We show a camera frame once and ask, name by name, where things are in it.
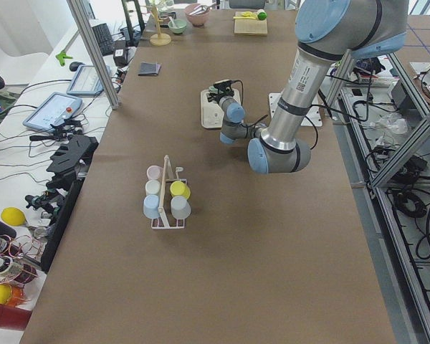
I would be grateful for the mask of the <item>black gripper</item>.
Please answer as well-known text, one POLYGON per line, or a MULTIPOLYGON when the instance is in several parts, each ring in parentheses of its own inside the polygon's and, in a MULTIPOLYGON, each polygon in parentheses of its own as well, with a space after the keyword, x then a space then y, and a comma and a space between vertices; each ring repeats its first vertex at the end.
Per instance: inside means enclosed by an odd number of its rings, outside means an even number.
POLYGON ((217 94, 211 93, 211 101, 212 102, 219 103, 220 99, 222 99, 223 97, 226 97, 226 96, 233 97, 234 96, 234 91, 230 86, 228 86, 228 87, 222 86, 221 88, 216 87, 216 89, 218 90, 217 94))

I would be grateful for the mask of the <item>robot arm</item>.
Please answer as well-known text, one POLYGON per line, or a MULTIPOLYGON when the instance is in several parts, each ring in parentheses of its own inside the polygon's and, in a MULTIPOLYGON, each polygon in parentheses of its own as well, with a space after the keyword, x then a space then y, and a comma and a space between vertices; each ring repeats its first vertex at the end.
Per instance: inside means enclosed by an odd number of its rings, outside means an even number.
POLYGON ((244 123, 244 108, 234 99, 229 81, 212 87, 208 99, 224 112, 221 142, 249 139, 249 165, 257 173, 302 170, 311 149, 295 136, 330 65, 346 52, 363 59, 402 48, 408 8, 407 1, 306 1, 295 22, 296 58, 269 125, 244 123))

